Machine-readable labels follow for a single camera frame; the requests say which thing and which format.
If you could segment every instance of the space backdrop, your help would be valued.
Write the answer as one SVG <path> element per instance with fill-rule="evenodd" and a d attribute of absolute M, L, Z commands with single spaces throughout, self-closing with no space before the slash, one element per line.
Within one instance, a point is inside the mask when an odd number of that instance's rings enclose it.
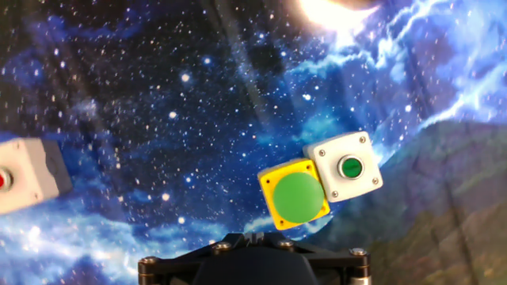
<path fill-rule="evenodd" d="M 0 217 L 0 284 L 135 284 L 274 231 L 257 173 L 309 143 L 367 131 L 382 166 L 439 121 L 504 124 L 506 32 L 503 0 L 2 2 L 0 140 L 59 141 L 74 191 Z"/>

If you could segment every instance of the green push button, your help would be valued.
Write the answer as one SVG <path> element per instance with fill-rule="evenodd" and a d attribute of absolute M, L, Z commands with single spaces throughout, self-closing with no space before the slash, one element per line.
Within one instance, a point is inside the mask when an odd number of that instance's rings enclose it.
<path fill-rule="evenodd" d="M 353 156 L 343 157 L 340 162 L 338 162 L 338 171 L 340 175 L 345 178 L 358 178 L 363 174 L 363 170 L 363 162 L 361 162 L 359 158 Z"/>
<path fill-rule="evenodd" d="M 291 173 L 280 179 L 273 193 L 276 211 L 289 222 L 305 223 L 320 212 L 324 203 L 321 184 L 307 173 Z"/>

